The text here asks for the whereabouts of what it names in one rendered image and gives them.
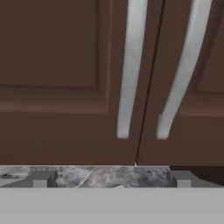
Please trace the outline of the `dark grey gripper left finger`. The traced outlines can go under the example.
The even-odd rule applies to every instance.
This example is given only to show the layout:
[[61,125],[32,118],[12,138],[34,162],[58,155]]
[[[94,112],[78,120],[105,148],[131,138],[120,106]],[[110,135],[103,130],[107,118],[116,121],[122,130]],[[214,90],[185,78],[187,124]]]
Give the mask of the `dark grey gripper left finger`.
[[32,172],[27,178],[13,183],[14,187],[35,187],[47,188],[57,187],[56,171],[35,171]]

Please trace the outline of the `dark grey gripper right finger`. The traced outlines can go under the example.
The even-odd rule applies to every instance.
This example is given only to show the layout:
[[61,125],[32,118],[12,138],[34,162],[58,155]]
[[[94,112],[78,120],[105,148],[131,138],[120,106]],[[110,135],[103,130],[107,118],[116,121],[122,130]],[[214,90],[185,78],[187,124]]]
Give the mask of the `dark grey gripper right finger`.
[[170,172],[171,186],[177,188],[196,188],[196,187],[216,187],[217,185],[197,178],[189,171],[171,171]]

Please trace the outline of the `brown cabinet door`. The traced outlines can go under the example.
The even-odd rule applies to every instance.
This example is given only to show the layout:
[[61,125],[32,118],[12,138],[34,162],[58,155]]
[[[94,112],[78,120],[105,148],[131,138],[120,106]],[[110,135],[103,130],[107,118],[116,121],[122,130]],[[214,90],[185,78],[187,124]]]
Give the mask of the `brown cabinet door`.
[[224,165],[224,0],[213,0],[191,81],[166,140],[156,137],[178,68],[192,0],[163,0],[137,163]]
[[128,0],[0,0],[0,165],[132,165],[163,0],[149,0],[128,139]]

